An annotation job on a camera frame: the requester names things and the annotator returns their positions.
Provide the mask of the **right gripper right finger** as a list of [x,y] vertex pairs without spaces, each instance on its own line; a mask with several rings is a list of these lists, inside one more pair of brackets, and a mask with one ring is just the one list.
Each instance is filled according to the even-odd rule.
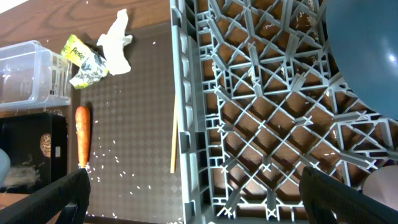
[[306,166],[299,183],[310,223],[397,223],[397,210]]

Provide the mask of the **pink cup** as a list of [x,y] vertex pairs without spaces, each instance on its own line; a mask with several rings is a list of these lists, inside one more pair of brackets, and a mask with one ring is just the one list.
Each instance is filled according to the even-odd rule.
[[397,166],[382,167],[364,182],[363,194],[390,207],[397,206]]

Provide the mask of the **dark blue plate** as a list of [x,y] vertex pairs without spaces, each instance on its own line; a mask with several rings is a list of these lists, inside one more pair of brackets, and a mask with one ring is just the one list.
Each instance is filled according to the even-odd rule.
[[397,0],[331,0],[326,28],[354,94],[371,110],[397,119]]

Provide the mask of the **brown food scrap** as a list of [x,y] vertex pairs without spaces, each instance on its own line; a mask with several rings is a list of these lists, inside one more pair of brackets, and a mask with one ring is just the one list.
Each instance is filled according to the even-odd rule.
[[51,156],[51,134],[45,133],[40,137],[40,149],[45,157]]

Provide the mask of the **light blue rice bowl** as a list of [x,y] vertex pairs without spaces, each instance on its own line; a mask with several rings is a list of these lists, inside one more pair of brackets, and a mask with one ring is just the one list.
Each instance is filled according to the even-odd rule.
[[11,166],[9,156],[0,149],[0,184],[3,185]]

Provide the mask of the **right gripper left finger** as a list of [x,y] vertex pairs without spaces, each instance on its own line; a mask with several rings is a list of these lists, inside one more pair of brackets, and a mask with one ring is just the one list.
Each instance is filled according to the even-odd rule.
[[2,224],[83,223],[91,185],[86,169],[78,169],[1,210]]

